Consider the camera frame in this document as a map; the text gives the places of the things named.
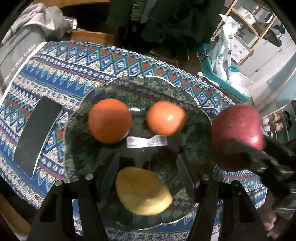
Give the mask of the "right hand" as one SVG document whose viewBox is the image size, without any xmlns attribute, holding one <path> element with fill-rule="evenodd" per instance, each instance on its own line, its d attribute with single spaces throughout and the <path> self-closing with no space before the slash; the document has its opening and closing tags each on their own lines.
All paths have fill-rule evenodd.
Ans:
<svg viewBox="0 0 296 241">
<path fill-rule="evenodd" d="M 261 207 L 261 217 L 264 229 L 268 232 L 269 238 L 277 240 L 287 226 L 288 221 L 273 210 L 274 202 L 275 198 L 273 195 L 271 193 L 267 194 L 265 203 Z"/>
</svg>

